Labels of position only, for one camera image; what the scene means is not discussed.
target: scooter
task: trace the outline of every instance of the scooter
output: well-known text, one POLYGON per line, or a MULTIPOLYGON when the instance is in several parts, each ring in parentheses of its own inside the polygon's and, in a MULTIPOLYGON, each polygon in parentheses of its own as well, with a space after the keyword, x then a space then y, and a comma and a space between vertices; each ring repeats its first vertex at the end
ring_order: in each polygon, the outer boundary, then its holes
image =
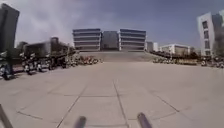
POLYGON ((34 62, 34 67, 35 67, 36 71, 43 72, 41 62, 39 62, 39 61, 34 62))
POLYGON ((6 65, 2 64, 0 65, 0 76, 4 79, 4 80, 9 80, 9 72, 6 68, 6 65))
POLYGON ((93 64, 97 64, 99 62, 98 59, 93 59, 93 64))
POLYGON ((217 62, 217 63, 216 63, 216 67, 217 67, 217 68, 224 68, 224 64, 223 64, 223 62, 217 62))
POLYGON ((48 70, 52 70, 52 69, 53 69, 50 60, 47 60, 47 61, 46 61, 46 65, 47 65, 48 70))
POLYGON ((62 63, 61 63, 61 67, 62 67, 63 69, 67 68, 67 63, 66 63, 65 61, 62 62, 62 63))
POLYGON ((202 61, 202 62, 201 62, 201 66, 202 66, 202 67, 207 66, 206 62, 205 62, 205 61, 202 61))
POLYGON ((24 72, 26 72, 27 75, 32 75, 31 69, 30 69, 30 64, 29 64, 30 59, 27 59, 27 57, 24 55, 24 53, 21 53, 20 57, 22 58, 22 61, 23 61, 22 66, 23 66, 24 72))

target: pavement joint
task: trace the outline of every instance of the pavement joint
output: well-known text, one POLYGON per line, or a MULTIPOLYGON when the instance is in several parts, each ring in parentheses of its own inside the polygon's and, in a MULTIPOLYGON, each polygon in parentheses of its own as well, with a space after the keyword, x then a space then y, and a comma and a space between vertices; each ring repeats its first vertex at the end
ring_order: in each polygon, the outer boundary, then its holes
POLYGON ((170 114, 168 114, 168 115, 165 115, 165 116, 162 116, 162 117, 159 117, 159 118, 154 118, 154 119, 152 119, 152 120, 163 119, 163 118, 166 118, 166 117, 169 117, 169 116, 173 116, 173 115, 175 115, 175 114, 177 114, 177 112, 173 112, 173 113, 170 113, 170 114))
POLYGON ((138 120, 138 119, 136 118, 136 119, 128 119, 128 120, 138 120))
MULTIPOLYGON (((64 81, 62 84, 59 84, 58 86, 56 86, 55 88, 53 88, 52 90, 50 90, 49 92, 47 92, 45 95, 41 96, 39 99, 35 100, 34 102, 32 102, 31 104, 29 104, 28 106, 22 108, 21 110, 24 110, 24 109, 28 108, 29 106, 31 106, 31 105, 33 105, 34 103, 38 102, 39 100, 43 99, 43 98, 44 98, 45 96, 47 96, 48 94, 54 94, 54 93, 52 93, 52 92, 53 92, 55 89, 61 87, 64 83, 66 83, 66 81, 64 81)), ((40 90, 35 90, 35 89, 33 90, 33 89, 31 89, 31 88, 28 88, 28 91, 40 91, 40 90)))
POLYGON ((52 94, 52 95, 59 95, 59 96, 78 96, 78 95, 66 95, 66 94, 57 93, 57 92, 50 92, 49 94, 52 94))
POLYGON ((65 116, 62 118, 62 120, 60 121, 60 123, 58 124, 57 128, 60 127, 61 123, 64 121, 64 119, 67 117, 68 113, 72 110, 72 108, 75 106, 76 102, 79 100, 79 98, 81 97, 81 95, 85 92, 85 90, 87 89, 87 87, 89 86, 89 82, 87 82, 87 84, 85 85, 85 88, 82 90, 82 92, 79 94, 79 96, 77 97, 77 99, 75 100, 75 102, 72 104, 72 106, 69 108, 69 110, 65 113, 65 116))
POLYGON ((166 100, 162 99, 160 96, 156 95, 155 93, 151 93, 152 95, 156 96, 157 98, 159 98, 162 102, 164 102, 165 104, 169 105, 171 108, 173 108, 176 112, 180 112, 177 108, 175 108, 173 105, 169 104, 166 100))
POLYGON ((24 116, 31 117, 31 118, 35 118, 35 119, 39 119, 39 120, 44 120, 44 119, 41 118, 41 117, 33 116, 33 115, 26 114, 26 113, 23 113, 23 112, 20 112, 20 111, 18 111, 17 113, 18 113, 18 114, 21 114, 21 115, 24 115, 24 116))
POLYGON ((129 125, 128 125, 128 122, 127 122, 127 117, 126 117, 126 115, 125 115, 125 113, 124 113, 124 108, 123 108, 123 106, 122 106, 121 99, 120 99, 120 95, 119 95, 119 93, 118 93, 118 90, 117 90, 117 88, 116 88, 116 84, 115 84, 114 80, 113 80, 113 85, 114 85, 114 89, 115 89, 116 94, 117 94, 117 98, 118 98, 118 101, 119 101, 119 105, 120 105, 120 108, 121 108, 122 115, 123 115, 123 117, 124 117, 124 119, 125 119, 125 124, 126 124, 126 126, 129 128, 129 125))

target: tall building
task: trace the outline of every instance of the tall building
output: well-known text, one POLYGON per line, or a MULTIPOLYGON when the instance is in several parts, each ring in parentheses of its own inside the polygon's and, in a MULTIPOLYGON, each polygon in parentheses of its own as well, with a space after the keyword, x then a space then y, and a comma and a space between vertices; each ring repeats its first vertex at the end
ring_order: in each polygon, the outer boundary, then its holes
POLYGON ((202 56, 215 56, 213 45, 217 35, 224 32, 224 10, 218 14, 204 14, 197 18, 202 56))
POLYGON ((0 52, 13 52, 19 11, 1 4, 0 6, 0 52))
POLYGON ((144 51, 146 31, 120 29, 119 50, 144 51))
POLYGON ((59 41, 58 37, 52 37, 48 41, 24 46, 25 54, 35 53, 38 57, 46 57, 46 55, 61 56, 67 54, 68 49, 74 50, 73 47, 59 41))
POLYGON ((75 48, 79 51, 99 51, 102 38, 101 29, 74 29, 75 48))
POLYGON ((117 31, 104 31, 101 50, 119 50, 119 37, 117 31))

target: parked motorcycle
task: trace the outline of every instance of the parked motorcycle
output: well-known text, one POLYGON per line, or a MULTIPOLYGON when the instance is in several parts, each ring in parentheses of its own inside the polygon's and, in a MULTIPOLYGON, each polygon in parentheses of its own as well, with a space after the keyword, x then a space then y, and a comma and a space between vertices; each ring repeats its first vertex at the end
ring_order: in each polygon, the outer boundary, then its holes
POLYGON ((46 61, 46 65, 47 65, 48 70, 52 70, 53 69, 51 60, 47 60, 46 61))
POLYGON ((159 60, 157 58, 153 59, 153 63, 159 63, 159 60))
POLYGON ((1 64, 0 65, 0 76, 4 79, 4 80, 9 80, 9 72, 7 70, 7 67, 5 64, 1 64))
POLYGON ((216 63, 216 67, 217 67, 217 68, 224 68, 224 64, 223 64, 223 62, 217 62, 217 63, 216 63))
POLYGON ((27 73, 27 75, 32 75, 32 73, 31 73, 31 64, 30 64, 30 59, 28 59, 25 55, 24 55, 24 53, 21 53, 20 54, 20 57, 22 58, 22 66, 23 66, 23 70, 24 70, 24 72, 26 72, 27 73))
POLYGON ((65 61, 65 58, 59 58, 59 65, 61 66, 61 68, 65 69, 67 68, 67 62, 65 61))
POLYGON ((202 67, 207 66, 206 61, 202 61, 202 62, 201 62, 201 66, 202 66, 202 67))
POLYGON ((35 61, 34 62, 34 67, 35 67, 36 71, 43 72, 43 70, 42 70, 42 64, 41 64, 40 61, 35 61))
POLYGON ((97 64, 99 62, 98 59, 93 59, 93 64, 97 64))
POLYGON ((0 61, 2 62, 0 64, 0 76, 4 80, 9 80, 10 73, 8 71, 8 68, 7 68, 7 63, 3 63, 5 61, 6 54, 7 54, 6 52, 3 52, 3 53, 0 54, 0 61))

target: tree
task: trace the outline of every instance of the tree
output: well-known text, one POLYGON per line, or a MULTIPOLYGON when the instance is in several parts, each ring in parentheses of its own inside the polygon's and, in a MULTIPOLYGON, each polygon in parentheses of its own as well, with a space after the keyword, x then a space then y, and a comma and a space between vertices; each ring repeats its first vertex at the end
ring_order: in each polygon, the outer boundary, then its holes
POLYGON ((216 34, 213 52, 215 56, 224 57, 224 32, 218 32, 216 34))
POLYGON ((19 42, 19 44, 16 46, 16 49, 19 49, 20 52, 22 52, 24 50, 24 46, 27 45, 28 43, 25 41, 21 41, 19 42))
POLYGON ((189 58, 190 59, 198 59, 199 57, 198 57, 196 52, 191 52, 190 55, 189 55, 189 58))

